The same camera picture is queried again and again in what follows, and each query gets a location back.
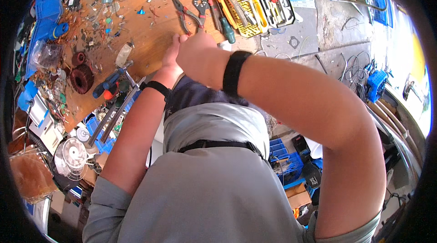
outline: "wooden board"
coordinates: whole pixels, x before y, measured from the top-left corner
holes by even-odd
[[[172,0],[152,0],[151,3],[147,3],[147,0],[124,0],[120,3],[120,10],[117,12],[119,15],[124,16],[125,24],[123,28],[129,30],[122,31],[119,37],[115,37],[110,41],[110,49],[107,41],[102,38],[101,31],[94,32],[92,23],[85,19],[85,17],[95,15],[90,4],[94,0],[81,0],[83,6],[81,11],[78,12],[66,12],[63,18],[68,18],[70,29],[64,36],[66,40],[65,48],[65,62],[71,65],[71,57],[74,51],[85,51],[88,62],[101,65],[103,71],[99,73],[95,67],[94,72],[94,85],[90,91],[84,95],[76,93],[73,88],[69,86],[66,88],[67,105],[69,109],[69,115],[66,116],[68,123],[65,123],[65,129],[69,132],[73,129],[78,122],[83,120],[91,111],[99,107],[104,103],[104,98],[101,96],[98,99],[93,98],[92,91],[101,83],[107,76],[115,70],[115,59],[119,50],[127,42],[134,41],[135,48],[132,49],[129,59],[134,60],[134,65],[131,66],[128,71],[130,75],[139,80],[143,76],[149,75],[153,71],[156,71],[161,67],[161,59],[166,49],[171,44],[171,38],[175,33],[184,34],[181,22],[179,20],[176,9]],[[192,0],[180,0],[183,5],[188,7],[190,11],[198,15],[198,11],[194,7]],[[156,18],[157,24],[150,28],[152,22],[152,13],[150,12],[150,5],[156,7],[156,14],[159,16]],[[137,11],[144,6],[145,14],[139,15]],[[122,20],[115,14],[112,15],[112,31],[110,35],[114,35],[117,31],[118,23]],[[99,13],[99,19],[104,21],[106,17],[103,15],[103,11]],[[189,22],[188,28],[191,32],[195,33],[197,24],[195,21],[186,16],[186,20]],[[206,11],[205,30],[210,33],[217,43],[225,40],[225,37],[215,29],[213,18],[211,17],[211,10]],[[85,42],[83,38],[83,32],[86,34],[86,39],[93,38],[94,45],[89,46],[89,43]]]

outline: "white fan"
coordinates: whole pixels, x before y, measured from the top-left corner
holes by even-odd
[[[85,146],[77,138],[69,138],[58,145],[55,152],[55,165],[58,173],[70,180],[81,180],[88,168],[87,160],[94,154],[86,152]]]

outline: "black wrist strap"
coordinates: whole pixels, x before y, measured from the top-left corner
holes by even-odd
[[[240,78],[241,67],[244,61],[252,53],[247,51],[236,51],[230,57],[223,75],[223,91],[232,96],[238,97],[238,80]]]
[[[144,82],[143,82],[143,83],[139,86],[139,89],[140,89],[141,91],[143,91],[146,87],[151,87],[151,88],[153,88],[153,89],[159,91],[162,95],[164,95],[164,101],[167,102],[167,98],[169,97],[170,92],[171,92],[171,89],[170,89],[170,88],[165,87],[165,85],[161,84],[160,82],[150,81],[150,82],[148,82],[148,83],[144,83]]]

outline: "pliers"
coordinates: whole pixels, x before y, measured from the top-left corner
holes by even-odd
[[[193,33],[191,33],[187,28],[187,25],[185,23],[185,14],[193,17],[194,20],[196,20],[197,24],[199,25],[198,29],[199,28],[203,29],[205,27],[204,26],[206,20],[205,11],[206,9],[209,8],[209,4],[207,0],[193,0],[194,5],[200,12],[199,17],[195,16],[194,13],[189,11],[189,9],[184,5],[182,5],[182,3],[179,0],[172,0],[172,1],[176,9],[178,10],[179,18],[182,21],[183,30],[188,36],[192,35]]]

